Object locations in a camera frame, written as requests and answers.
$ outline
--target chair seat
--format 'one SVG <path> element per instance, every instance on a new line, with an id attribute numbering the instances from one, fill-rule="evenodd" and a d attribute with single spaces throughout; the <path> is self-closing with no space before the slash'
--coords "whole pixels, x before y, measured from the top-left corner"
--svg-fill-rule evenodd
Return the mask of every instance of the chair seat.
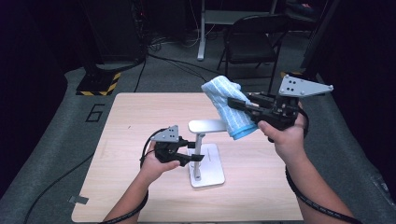
<path id="1" fill-rule="evenodd" d="M 228 49 L 229 63 L 266 63 L 276 59 L 265 34 L 234 35 Z"/>

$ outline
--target hand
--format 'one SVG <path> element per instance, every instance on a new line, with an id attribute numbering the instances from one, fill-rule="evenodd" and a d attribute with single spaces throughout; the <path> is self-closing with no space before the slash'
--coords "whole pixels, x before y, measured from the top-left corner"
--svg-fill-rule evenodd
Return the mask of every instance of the hand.
<path id="1" fill-rule="evenodd" d="M 299 114 L 294 126 L 280 131 L 266 121 L 259 122 L 259 128 L 274 140 L 277 155 L 286 163 L 306 159 L 304 151 L 304 116 Z"/>
<path id="2" fill-rule="evenodd" d="M 158 179 L 163 174 L 163 172 L 173 170 L 180 165 L 179 161 L 161 163 L 155 157 L 154 146 L 155 142 L 151 141 L 148 148 L 148 155 L 146 156 L 139 172 L 140 177 L 144 178 L 148 185 Z"/>

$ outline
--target blue and white cloth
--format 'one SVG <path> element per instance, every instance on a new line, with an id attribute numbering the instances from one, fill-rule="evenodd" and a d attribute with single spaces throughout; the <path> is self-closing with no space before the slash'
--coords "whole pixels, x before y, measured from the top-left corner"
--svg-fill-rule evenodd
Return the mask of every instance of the blue and white cloth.
<path id="1" fill-rule="evenodd" d="M 227 132 L 233 140 L 245 137 L 258 129 L 257 124 L 250 119 L 249 115 L 227 105 L 228 97 L 245 101 L 251 105 L 246 95 L 240 91 L 239 84 L 231 82 L 227 77 L 219 76 L 206 82 L 201 88 L 218 110 L 221 119 L 226 123 Z"/>

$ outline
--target white metal desk frame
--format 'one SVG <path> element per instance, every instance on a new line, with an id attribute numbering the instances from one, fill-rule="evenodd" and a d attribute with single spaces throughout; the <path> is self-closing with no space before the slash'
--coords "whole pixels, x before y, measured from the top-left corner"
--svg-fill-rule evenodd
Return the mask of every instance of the white metal desk frame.
<path id="1" fill-rule="evenodd" d="M 201 7 L 201 40 L 198 49 L 198 61 L 202 61 L 205 55 L 205 24 L 225 24 L 232 25 L 235 21 L 249 15 L 274 14 L 277 0 L 273 0 L 269 12 L 255 11 L 225 11 L 225 10 L 205 10 L 205 0 L 202 0 Z"/>

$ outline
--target wooden table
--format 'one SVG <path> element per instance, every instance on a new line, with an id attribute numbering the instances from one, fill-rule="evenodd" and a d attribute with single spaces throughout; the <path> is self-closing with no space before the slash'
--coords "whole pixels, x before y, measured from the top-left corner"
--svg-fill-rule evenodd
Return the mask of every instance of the wooden table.
<path id="1" fill-rule="evenodd" d="M 195 141 L 188 123 L 219 119 L 204 93 L 120 93 L 93 156 L 76 203 L 75 222 L 99 222 L 139 171 L 145 142 L 155 131 L 178 125 L 184 139 Z M 142 222 L 222 222 L 302 220 L 286 181 L 285 165 L 260 130 L 234 141 L 228 133 L 209 133 L 203 143 L 216 143 L 225 183 L 195 189 L 188 165 L 163 174 L 149 188 Z"/>

